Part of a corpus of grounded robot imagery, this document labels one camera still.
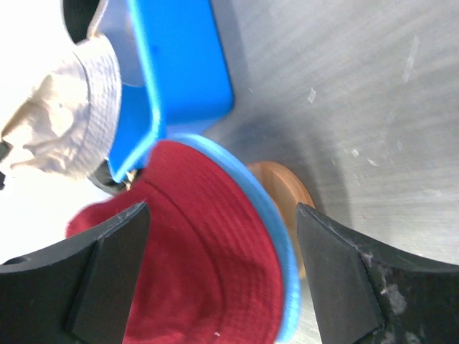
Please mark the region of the wooden hat stand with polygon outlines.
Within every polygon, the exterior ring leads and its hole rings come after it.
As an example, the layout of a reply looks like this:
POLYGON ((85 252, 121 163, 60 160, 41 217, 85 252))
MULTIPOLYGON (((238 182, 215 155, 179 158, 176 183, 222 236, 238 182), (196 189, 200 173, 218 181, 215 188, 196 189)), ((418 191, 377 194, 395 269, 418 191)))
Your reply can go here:
POLYGON ((304 280, 306 278, 306 270, 298 241, 295 209, 298 203, 315 208, 311 195, 294 172, 280 163, 275 161, 258 161, 251 163, 247 167, 277 206, 292 241, 299 277, 301 280, 304 280))

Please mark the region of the blue plastic bin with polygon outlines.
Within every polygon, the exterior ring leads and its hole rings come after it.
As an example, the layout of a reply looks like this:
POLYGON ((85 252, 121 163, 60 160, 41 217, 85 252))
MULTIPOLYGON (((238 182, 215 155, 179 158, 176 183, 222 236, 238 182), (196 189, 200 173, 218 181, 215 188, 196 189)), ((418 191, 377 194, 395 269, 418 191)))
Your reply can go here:
POLYGON ((100 30, 118 55, 123 87, 108 155, 112 179, 142 168, 155 142, 202 133, 234 102, 210 1, 111 1, 100 30))

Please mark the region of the beige bucket hat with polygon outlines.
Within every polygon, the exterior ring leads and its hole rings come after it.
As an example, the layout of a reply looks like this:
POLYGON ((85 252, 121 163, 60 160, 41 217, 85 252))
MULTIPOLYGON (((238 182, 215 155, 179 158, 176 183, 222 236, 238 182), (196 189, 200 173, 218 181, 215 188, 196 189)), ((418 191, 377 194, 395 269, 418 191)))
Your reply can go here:
POLYGON ((65 28, 73 43, 87 38, 93 21, 105 11, 108 2, 105 0, 62 0, 62 14, 65 28))

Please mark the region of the dark red hat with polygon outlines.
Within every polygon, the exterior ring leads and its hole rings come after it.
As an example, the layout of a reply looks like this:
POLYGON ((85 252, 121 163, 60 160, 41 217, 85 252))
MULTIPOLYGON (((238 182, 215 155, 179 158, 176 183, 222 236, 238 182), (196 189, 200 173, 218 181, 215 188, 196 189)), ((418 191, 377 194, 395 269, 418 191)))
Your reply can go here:
POLYGON ((93 204, 73 236, 140 201, 148 244, 125 343, 273 343, 283 313, 278 255, 255 207, 199 151, 161 141, 133 187, 93 204))

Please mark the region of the cream white hat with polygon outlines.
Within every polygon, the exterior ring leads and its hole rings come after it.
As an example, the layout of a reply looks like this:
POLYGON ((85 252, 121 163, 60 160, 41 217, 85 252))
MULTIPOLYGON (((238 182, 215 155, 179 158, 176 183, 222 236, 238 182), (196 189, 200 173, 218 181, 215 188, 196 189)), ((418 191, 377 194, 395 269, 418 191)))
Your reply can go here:
POLYGON ((8 171, 86 178, 108 157, 118 127, 120 67, 107 37, 63 56, 1 131, 8 171))

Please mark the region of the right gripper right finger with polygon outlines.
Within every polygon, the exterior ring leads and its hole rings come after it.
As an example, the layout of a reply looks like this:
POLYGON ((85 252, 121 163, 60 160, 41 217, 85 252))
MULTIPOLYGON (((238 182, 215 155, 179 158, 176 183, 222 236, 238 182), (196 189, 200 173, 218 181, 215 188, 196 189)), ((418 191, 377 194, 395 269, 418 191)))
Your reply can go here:
POLYGON ((322 343, 457 343, 458 266, 411 254, 306 204, 296 226, 322 343))

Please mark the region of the light blue bucket hat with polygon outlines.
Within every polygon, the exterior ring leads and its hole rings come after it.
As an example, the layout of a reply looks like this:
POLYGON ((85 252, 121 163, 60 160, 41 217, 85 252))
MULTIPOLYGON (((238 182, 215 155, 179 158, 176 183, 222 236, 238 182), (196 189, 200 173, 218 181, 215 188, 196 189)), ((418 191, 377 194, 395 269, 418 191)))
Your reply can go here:
POLYGON ((297 329, 301 315, 301 282, 292 241, 280 212, 248 168, 213 140, 193 133, 177 133, 170 139, 192 147, 213 160, 232 177, 255 207, 273 241, 282 274, 283 314, 276 341, 289 341, 297 329))

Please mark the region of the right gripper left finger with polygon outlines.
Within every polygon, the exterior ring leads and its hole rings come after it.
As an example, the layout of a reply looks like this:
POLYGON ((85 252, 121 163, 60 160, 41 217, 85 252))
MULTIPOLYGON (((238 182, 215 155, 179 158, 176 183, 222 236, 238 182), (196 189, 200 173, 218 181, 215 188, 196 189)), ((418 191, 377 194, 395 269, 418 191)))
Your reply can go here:
POLYGON ((114 217, 1 265, 2 343, 122 343, 150 212, 114 217))

